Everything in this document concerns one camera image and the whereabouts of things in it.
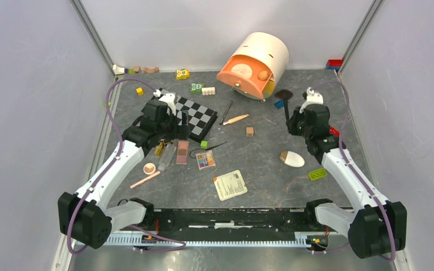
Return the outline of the black makeup brush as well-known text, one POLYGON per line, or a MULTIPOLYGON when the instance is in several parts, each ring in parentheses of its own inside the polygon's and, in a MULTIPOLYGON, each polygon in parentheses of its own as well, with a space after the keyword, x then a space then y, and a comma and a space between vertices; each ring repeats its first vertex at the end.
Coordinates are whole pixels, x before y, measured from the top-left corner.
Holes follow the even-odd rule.
POLYGON ((288 121, 290 119, 288 101, 293 97, 293 93, 290 90, 282 89, 277 91, 274 97, 283 102, 285 119, 288 121))

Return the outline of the black eyeliner pencil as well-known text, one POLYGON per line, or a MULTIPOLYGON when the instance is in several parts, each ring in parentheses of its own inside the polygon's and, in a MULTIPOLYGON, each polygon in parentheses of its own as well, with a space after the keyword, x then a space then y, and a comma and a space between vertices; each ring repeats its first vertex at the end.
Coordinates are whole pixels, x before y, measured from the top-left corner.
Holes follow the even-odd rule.
POLYGON ((224 121, 225 121, 225 118, 227 117, 228 112, 229 112, 229 110, 230 110, 231 107, 232 107, 232 104, 233 104, 233 101, 231 100, 230 103, 229 103, 229 105, 227 106, 227 108, 225 109, 225 111, 224 111, 224 113, 223 113, 223 116, 222 116, 222 118, 221 118, 221 120, 220 120, 220 122, 219 122, 219 125, 223 125, 223 123, 224 123, 224 121))

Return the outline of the small orange sponge ball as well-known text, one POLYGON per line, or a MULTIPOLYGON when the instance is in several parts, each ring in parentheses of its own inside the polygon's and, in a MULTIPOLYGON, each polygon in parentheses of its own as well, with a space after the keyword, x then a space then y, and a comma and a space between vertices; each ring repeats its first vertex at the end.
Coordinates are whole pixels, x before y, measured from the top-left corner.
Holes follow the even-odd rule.
POLYGON ((258 73, 258 80, 260 81, 266 81, 270 76, 270 73, 268 71, 261 71, 258 73))

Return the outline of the cream round drawer cabinet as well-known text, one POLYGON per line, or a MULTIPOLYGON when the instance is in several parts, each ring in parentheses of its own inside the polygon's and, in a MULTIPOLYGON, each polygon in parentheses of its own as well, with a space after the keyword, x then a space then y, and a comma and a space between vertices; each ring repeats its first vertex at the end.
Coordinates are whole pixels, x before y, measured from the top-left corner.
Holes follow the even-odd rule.
POLYGON ((234 55, 250 56, 264 63, 274 74, 275 87, 289 63, 289 51, 284 42, 264 32, 249 34, 230 57, 234 55))

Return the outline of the orange top drawer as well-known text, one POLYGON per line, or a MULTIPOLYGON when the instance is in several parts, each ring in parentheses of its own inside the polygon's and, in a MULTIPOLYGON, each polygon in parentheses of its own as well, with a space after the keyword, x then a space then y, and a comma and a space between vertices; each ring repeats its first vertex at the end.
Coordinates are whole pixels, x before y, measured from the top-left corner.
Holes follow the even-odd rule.
POLYGON ((257 100, 267 99, 275 90, 272 71, 261 61, 246 55, 230 57, 216 79, 257 100))

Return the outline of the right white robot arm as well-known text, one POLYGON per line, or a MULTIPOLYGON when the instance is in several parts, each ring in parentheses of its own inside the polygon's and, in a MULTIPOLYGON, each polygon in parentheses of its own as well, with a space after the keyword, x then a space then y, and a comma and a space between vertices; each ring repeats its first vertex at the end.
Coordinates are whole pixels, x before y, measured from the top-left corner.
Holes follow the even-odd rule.
POLYGON ((391 202, 358 168, 342 139, 331 133, 330 110, 321 104, 285 109, 288 133, 301 136, 308 152, 337 181, 353 210, 329 199, 307 202, 304 224, 310 230, 327 226, 348 239, 360 259, 380 256, 394 261, 406 246, 407 209, 391 202))

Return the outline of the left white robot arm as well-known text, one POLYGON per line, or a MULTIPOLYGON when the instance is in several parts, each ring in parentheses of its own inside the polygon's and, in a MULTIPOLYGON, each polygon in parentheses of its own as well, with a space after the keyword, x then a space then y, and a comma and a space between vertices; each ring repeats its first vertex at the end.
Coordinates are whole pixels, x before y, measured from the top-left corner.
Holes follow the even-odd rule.
POLYGON ((147 102, 95 175, 75 193, 64 192, 59 197, 59 229, 70 253, 76 254, 74 240, 97 249, 117 230, 131 225, 148 230, 154 225, 155 215, 148 211, 147 203, 130 200, 117 207, 107 205, 130 171, 161 141, 188 137, 188 128, 177 118, 175 102, 172 93, 147 102))

